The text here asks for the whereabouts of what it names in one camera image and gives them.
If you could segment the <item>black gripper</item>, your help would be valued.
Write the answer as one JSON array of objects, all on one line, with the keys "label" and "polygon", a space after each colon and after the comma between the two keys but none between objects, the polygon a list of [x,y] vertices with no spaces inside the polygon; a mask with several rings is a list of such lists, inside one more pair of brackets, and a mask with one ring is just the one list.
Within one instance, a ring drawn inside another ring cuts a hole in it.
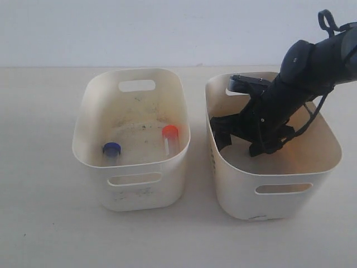
[{"label": "black gripper", "polygon": [[232,144],[231,136],[251,143],[251,157],[281,149],[282,139],[295,134],[287,124],[290,117],[314,96],[310,90],[289,85],[277,75],[261,94],[250,95],[240,112],[210,119],[218,151]]}]

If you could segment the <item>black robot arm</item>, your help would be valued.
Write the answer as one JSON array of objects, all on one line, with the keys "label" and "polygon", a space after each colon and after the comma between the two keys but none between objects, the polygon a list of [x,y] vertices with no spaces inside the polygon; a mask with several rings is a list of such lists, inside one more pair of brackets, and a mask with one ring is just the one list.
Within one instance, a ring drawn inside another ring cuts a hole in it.
[{"label": "black robot arm", "polygon": [[317,117],[321,106],[296,130],[288,125],[292,115],[307,102],[327,95],[339,84],[356,81],[356,23],[339,28],[339,34],[316,44],[299,40],[287,51],[279,73],[270,82],[234,74],[228,91],[250,96],[238,113],[215,116],[210,127],[218,150],[232,144],[231,137],[250,142],[251,157],[272,154],[302,135]]}]

